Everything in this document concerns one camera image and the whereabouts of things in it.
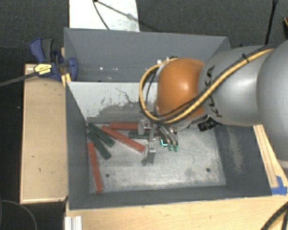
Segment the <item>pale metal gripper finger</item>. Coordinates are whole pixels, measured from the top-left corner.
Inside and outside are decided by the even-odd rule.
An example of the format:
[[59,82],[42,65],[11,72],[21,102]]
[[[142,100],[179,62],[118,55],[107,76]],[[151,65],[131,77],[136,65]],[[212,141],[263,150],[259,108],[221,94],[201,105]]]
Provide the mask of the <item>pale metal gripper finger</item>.
[[150,121],[148,119],[141,119],[137,125],[137,133],[143,135],[150,130]]
[[147,153],[146,153],[144,159],[141,161],[141,164],[143,166],[153,165],[154,160],[155,160],[155,155],[156,155],[155,146],[152,142],[149,142],[147,145]]

